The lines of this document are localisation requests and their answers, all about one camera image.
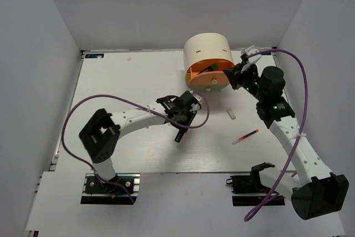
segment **pen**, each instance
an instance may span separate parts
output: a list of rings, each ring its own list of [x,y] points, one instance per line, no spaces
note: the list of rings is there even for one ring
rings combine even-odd
[[[232,144],[237,144],[237,143],[239,143],[240,141],[244,140],[245,138],[248,138],[249,136],[251,136],[251,135],[257,133],[258,131],[259,131],[259,129],[256,129],[256,130],[252,131],[251,133],[248,133],[248,134],[242,136],[241,138],[238,138],[238,139],[234,140],[234,141],[232,142]]]

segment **gray wall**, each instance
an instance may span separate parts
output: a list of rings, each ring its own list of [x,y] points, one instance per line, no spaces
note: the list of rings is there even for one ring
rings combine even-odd
[[[82,50],[182,48],[195,34],[232,48],[279,44],[302,0],[54,0]]]
[[[0,235],[22,236],[80,51],[52,0],[0,0]]]
[[[339,214],[346,236],[355,236],[355,0],[303,0],[279,47],[296,53],[305,65],[310,91],[305,132],[322,159],[350,182]],[[302,74],[292,58],[278,57],[300,119]]]

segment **purple cable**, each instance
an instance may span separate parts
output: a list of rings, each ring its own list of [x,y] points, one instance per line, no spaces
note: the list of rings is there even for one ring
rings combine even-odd
[[[282,53],[288,54],[288,55],[292,56],[297,61],[298,65],[301,68],[302,75],[303,75],[303,82],[305,84],[305,106],[303,108],[303,117],[302,117],[302,122],[301,122],[300,130],[299,130],[299,133],[301,134],[302,131],[303,131],[303,128],[305,127],[306,116],[307,116],[307,106],[308,106],[308,83],[307,83],[307,77],[306,77],[305,68],[303,67],[302,62],[300,61],[299,58],[297,58],[296,55],[294,55],[293,53],[291,53],[289,51],[283,50],[283,49],[268,49],[268,50],[260,51],[260,52],[257,52],[255,54],[252,54],[252,55],[248,56],[248,58],[251,58],[253,56],[256,56],[256,55],[259,55],[259,54],[262,54],[262,53],[266,53],[266,52],[282,52]],[[267,193],[267,195],[264,197],[262,202],[259,205],[257,205],[256,207],[252,208],[246,214],[246,216],[244,217],[244,221],[245,222],[251,220],[267,202],[271,201],[273,199],[273,197],[275,198],[275,196],[273,196],[271,198],[270,198],[270,196],[275,191],[275,189],[278,186],[278,184],[280,183],[283,175],[285,174],[285,172],[286,172],[286,170],[287,170],[287,168],[288,168],[288,166],[289,166],[289,164],[291,162],[293,154],[296,151],[298,143],[300,142],[300,138],[301,138],[300,136],[297,136],[297,138],[295,140],[295,143],[294,143],[294,145],[293,145],[293,147],[292,147],[292,149],[290,151],[290,154],[288,155],[288,158],[286,160],[285,166],[283,166],[283,169],[281,170],[280,175],[276,179],[274,185],[272,186],[270,191]]]
[[[151,114],[154,114],[154,115],[157,115],[157,116],[159,116],[159,117],[162,117],[162,118],[164,118],[166,121],[168,121],[168,122],[170,122],[170,123],[172,123],[172,124],[175,124],[175,125],[177,125],[177,126],[179,126],[179,127],[185,128],[185,129],[197,129],[197,128],[200,128],[200,127],[202,127],[203,125],[205,125],[206,122],[207,122],[207,120],[209,119],[209,116],[210,116],[210,107],[209,107],[209,104],[208,104],[206,98],[205,98],[202,94],[195,93],[195,92],[194,92],[194,94],[197,94],[197,95],[199,95],[200,97],[202,97],[202,99],[205,101],[206,107],[207,107],[206,119],[205,119],[205,121],[202,122],[200,125],[197,125],[197,126],[185,126],[185,125],[181,125],[181,124],[179,124],[179,123],[173,121],[172,119],[169,119],[168,117],[166,117],[166,116],[164,116],[164,115],[161,115],[160,113],[158,113],[158,112],[156,112],[156,111],[154,111],[154,110],[150,110],[150,112],[151,112]],[[116,96],[114,96],[114,95],[110,95],[110,94],[96,94],[96,95],[91,95],[91,96],[86,97],[86,98],[84,98],[83,100],[81,100],[78,104],[76,104],[76,105],[70,110],[70,112],[68,113],[68,115],[67,115],[67,117],[66,117],[66,119],[65,119],[65,121],[64,121],[63,129],[62,129],[62,132],[61,132],[61,134],[60,134],[60,139],[61,139],[61,141],[62,141],[62,145],[63,145],[64,150],[65,150],[69,155],[71,155],[73,158],[78,159],[78,160],[80,160],[81,162],[87,164],[87,165],[91,168],[91,170],[94,171],[95,175],[98,177],[98,179],[99,179],[101,182],[107,183],[107,184],[111,184],[111,185],[115,185],[115,186],[118,186],[118,187],[121,187],[121,188],[127,193],[127,195],[128,195],[128,197],[129,197],[129,199],[131,200],[132,204],[134,204],[134,200],[133,200],[132,196],[130,195],[130,193],[128,192],[128,190],[126,189],[126,187],[122,186],[122,185],[119,184],[119,183],[114,183],[114,182],[111,182],[111,181],[108,181],[108,180],[103,179],[103,178],[96,172],[94,166],[93,166],[90,162],[88,162],[88,161],[86,161],[85,159],[83,159],[83,158],[81,158],[81,157],[78,157],[77,155],[73,154],[73,153],[68,149],[68,147],[67,147],[67,145],[65,144],[65,141],[64,141],[65,129],[67,128],[68,121],[69,121],[70,117],[73,115],[74,111],[75,111],[80,105],[82,105],[84,102],[86,102],[86,101],[88,101],[88,100],[90,100],[90,99],[100,98],[100,97],[112,98],[112,99],[115,99],[115,100],[119,100],[119,101],[122,101],[122,102],[124,102],[124,103],[133,105],[133,106],[135,106],[135,107],[137,107],[137,108],[139,108],[139,109],[142,109],[142,110],[144,110],[144,111],[147,111],[147,112],[148,112],[148,110],[149,110],[149,108],[147,108],[147,107],[143,107],[142,105],[135,104],[135,103],[133,103],[133,102],[131,102],[131,101],[128,101],[128,100],[123,99],[123,98],[120,98],[120,97],[116,97]]]

